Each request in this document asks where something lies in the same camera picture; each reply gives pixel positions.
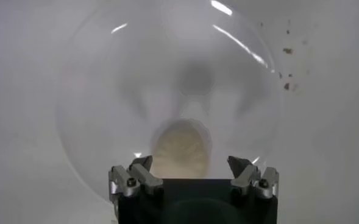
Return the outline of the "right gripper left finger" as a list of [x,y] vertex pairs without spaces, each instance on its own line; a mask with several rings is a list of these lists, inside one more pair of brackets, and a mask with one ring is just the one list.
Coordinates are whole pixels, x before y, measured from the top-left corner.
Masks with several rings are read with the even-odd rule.
[[147,194],[154,195],[163,187],[163,180],[150,173],[153,157],[151,155],[135,158],[127,169],[113,166],[108,172],[109,199],[115,201],[120,195],[135,197],[142,187]]

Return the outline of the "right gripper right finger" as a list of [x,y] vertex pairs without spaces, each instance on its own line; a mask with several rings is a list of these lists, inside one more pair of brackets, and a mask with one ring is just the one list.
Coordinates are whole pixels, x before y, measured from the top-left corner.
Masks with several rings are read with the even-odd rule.
[[276,168],[267,167],[263,173],[248,159],[229,156],[227,159],[234,179],[231,186],[239,190],[240,195],[248,195],[253,191],[257,198],[279,196],[279,173]]

